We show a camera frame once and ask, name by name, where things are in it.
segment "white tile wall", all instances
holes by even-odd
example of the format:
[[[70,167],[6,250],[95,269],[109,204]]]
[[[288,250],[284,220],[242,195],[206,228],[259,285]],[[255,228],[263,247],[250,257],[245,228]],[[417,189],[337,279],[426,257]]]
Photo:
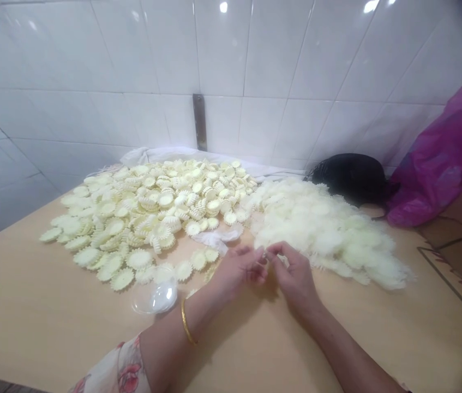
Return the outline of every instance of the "white tile wall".
[[[462,0],[0,3],[0,203],[40,193],[20,212],[132,147],[195,147],[193,93],[211,152],[390,174],[462,85]]]
[[[58,195],[59,192],[42,174],[0,188],[0,231]]]

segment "bracelet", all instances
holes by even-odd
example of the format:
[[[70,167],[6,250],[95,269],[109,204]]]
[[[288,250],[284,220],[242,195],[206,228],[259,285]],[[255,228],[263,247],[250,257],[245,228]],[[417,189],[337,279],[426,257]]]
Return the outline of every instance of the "bracelet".
[[[191,332],[187,327],[187,319],[185,318],[185,299],[182,299],[182,321],[183,321],[183,329],[185,330],[185,334],[187,335],[187,339],[192,345],[197,345],[198,341],[194,341],[193,337],[191,336]]]

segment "wooden table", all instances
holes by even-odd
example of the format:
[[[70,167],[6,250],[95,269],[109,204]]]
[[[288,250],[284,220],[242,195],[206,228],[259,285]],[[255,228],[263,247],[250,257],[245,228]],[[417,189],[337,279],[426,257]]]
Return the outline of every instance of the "wooden table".
[[[51,392],[66,391],[120,341],[153,323],[133,312],[130,291],[114,293],[61,245],[38,242],[63,212],[54,201],[0,233],[0,379]],[[429,246],[417,233],[389,234],[416,282],[387,292],[315,271],[319,293],[360,345],[410,389],[461,392],[462,301],[442,276],[458,293],[462,285],[436,256],[420,254],[417,247]],[[197,247],[182,239],[167,258],[175,264]],[[182,290],[200,282],[196,277]],[[273,277],[264,288],[246,289],[217,318],[171,390],[341,392]]]

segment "plastic container lid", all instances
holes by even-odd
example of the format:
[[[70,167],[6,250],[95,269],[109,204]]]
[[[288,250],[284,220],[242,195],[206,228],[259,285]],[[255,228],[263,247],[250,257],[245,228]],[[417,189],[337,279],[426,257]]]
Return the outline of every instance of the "plastic container lid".
[[[174,271],[168,267],[157,267],[160,276],[166,278],[161,282],[153,281],[149,284],[135,284],[132,289],[133,310],[138,314],[159,314],[170,310],[178,297],[178,283]]]

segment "floral clothing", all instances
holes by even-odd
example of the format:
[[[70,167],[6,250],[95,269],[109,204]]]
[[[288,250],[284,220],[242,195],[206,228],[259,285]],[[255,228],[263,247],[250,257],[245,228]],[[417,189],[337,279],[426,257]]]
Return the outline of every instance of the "floral clothing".
[[[151,393],[143,370],[140,335],[110,351],[69,393]]]

